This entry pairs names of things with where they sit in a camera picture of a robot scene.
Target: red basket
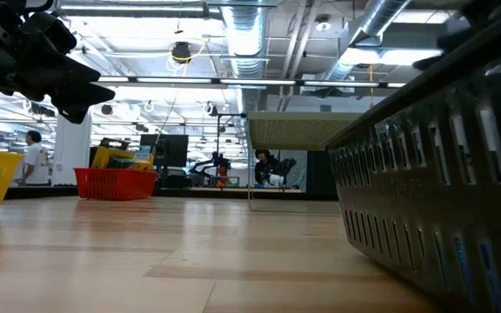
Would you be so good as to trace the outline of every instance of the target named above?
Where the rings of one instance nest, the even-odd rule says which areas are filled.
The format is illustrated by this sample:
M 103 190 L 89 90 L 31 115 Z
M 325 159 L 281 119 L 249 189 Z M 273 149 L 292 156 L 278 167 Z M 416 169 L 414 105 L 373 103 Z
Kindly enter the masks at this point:
M 78 196 L 84 199 L 134 200 L 152 195 L 157 174 L 141 170 L 75 169 Z

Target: white shirt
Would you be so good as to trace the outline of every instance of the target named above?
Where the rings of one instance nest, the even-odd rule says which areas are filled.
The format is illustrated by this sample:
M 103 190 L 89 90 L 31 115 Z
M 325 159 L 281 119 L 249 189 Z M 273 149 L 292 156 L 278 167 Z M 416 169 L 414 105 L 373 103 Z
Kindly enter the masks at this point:
M 26 183 L 48 183 L 48 158 L 45 149 L 40 143 L 33 143 L 24 154 L 24 165 L 34 165 L 34 171 L 26 178 Z

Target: computer monitor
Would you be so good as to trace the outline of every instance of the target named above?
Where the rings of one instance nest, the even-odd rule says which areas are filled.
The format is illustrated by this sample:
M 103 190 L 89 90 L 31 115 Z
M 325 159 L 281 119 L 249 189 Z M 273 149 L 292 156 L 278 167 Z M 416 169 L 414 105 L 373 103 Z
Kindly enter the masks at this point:
M 141 135 L 140 146 L 153 146 L 157 135 Z M 159 141 L 167 141 L 167 166 L 187 166 L 189 150 L 189 136 L 187 135 L 160 135 Z

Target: wooden floor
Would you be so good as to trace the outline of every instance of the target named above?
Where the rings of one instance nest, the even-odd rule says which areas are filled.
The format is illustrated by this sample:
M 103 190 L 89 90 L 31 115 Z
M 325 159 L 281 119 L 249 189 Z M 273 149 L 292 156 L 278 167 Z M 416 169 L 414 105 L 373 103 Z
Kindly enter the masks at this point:
M 434 311 L 344 240 L 339 214 L 182 198 L 16 200 L 0 209 L 0 312 Z

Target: man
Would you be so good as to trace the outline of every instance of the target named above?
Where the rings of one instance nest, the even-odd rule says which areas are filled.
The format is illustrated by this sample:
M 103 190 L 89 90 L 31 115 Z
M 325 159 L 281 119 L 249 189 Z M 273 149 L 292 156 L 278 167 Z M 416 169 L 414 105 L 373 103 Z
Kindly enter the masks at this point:
M 254 177 L 257 183 L 266 183 L 268 172 L 279 163 L 279 161 L 270 155 L 268 150 L 256 150 L 255 156 L 259 160 L 257 165 L 254 167 Z
M 48 157 L 40 142 L 39 132 L 31 130 L 26 133 L 28 149 L 24 154 L 24 172 L 20 185 L 47 186 L 49 182 Z

